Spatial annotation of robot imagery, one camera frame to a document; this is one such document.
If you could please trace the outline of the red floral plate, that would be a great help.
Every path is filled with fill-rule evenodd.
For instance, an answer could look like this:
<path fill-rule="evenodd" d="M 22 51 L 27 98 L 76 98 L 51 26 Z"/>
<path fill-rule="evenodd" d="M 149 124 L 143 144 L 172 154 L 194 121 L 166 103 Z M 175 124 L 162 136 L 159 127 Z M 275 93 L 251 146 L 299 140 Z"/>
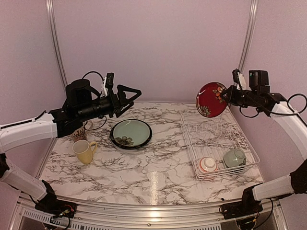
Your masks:
<path fill-rule="evenodd" d="M 201 87 L 196 96 L 196 108 L 198 112 L 207 118 L 219 116 L 227 106 L 222 98 L 226 87 L 219 82 L 210 82 Z"/>

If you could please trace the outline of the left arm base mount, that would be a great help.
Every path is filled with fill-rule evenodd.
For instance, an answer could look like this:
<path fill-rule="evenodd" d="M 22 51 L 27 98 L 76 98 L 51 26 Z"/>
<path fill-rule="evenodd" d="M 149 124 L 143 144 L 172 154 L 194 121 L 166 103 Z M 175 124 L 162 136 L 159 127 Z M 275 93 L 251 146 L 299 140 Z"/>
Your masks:
<path fill-rule="evenodd" d="M 51 185 L 44 180 L 42 182 L 46 187 L 47 194 L 41 200 L 35 202 L 35 209 L 53 214 L 56 218 L 62 216 L 73 218 L 76 204 L 74 202 L 59 200 Z"/>

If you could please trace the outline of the yellow ceramic mug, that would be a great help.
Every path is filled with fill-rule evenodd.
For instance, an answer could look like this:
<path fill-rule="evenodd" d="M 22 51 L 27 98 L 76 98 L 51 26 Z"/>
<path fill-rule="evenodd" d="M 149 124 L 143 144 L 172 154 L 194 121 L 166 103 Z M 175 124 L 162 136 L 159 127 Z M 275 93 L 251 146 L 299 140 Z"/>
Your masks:
<path fill-rule="evenodd" d="M 72 150 L 81 163 L 90 164 L 93 160 L 97 146 L 98 144 L 95 141 L 88 142 L 87 140 L 82 139 L 73 144 Z"/>

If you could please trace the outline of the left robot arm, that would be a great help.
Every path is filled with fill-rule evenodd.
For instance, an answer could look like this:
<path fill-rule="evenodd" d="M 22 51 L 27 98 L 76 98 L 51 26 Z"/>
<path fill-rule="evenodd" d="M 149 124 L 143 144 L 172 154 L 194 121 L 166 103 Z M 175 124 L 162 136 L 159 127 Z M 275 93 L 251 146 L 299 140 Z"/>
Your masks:
<path fill-rule="evenodd" d="M 113 74 L 107 74 L 102 95 L 88 79 L 78 79 L 66 86 L 66 100 L 60 109 L 43 112 L 38 117 L 3 125 L 0 128 L 0 180 L 32 197 L 50 213 L 60 210 L 54 190 L 13 164 L 6 152 L 13 148 L 49 138 L 62 138 L 94 118 L 120 117 L 131 108 L 141 90 L 118 85 L 113 92 Z"/>

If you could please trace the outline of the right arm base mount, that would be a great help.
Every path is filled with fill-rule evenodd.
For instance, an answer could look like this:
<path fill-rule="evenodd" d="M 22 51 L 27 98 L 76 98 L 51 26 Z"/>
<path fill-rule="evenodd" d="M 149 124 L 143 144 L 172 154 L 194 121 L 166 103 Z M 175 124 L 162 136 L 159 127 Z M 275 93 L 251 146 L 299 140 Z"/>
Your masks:
<path fill-rule="evenodd" d="M 223 204 L 219 207 L 219 212 L 224 219 L 239 218 L 247 215 L 260 213 L 263 210 L 260 201 L 255 200 L 251 186 L 243 191 L 241 201 Z"/>

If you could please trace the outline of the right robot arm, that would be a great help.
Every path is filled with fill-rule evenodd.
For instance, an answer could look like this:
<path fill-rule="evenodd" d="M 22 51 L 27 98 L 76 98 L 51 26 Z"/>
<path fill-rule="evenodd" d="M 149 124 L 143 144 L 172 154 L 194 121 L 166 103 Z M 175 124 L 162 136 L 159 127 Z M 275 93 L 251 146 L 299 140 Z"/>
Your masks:
<path fill-rule="evenodd" d="M 297 146 L 303 160 L 307 159 L 307 124 L 300 117 L 300 112 L 290 105 L 290 100 L 280 93 L 271 92 L 268 72 L 265 70 L 249 71 L 249 89 L 244 89 L 244 76 L 240 70 L 232 72 L 236 85 L 222 92 L 222 99 L 228 104 L 240 108 L 254 107 L 258 113 L 264 112 L 287 133 Z M 256 201 L 270 198 L 284 198 L 292 194 L 307 192 L 307 163 L 304 161 L 295 171 L 286 176 L 245 189 L 238 211 L 247 215 L 256 207 Z"/>

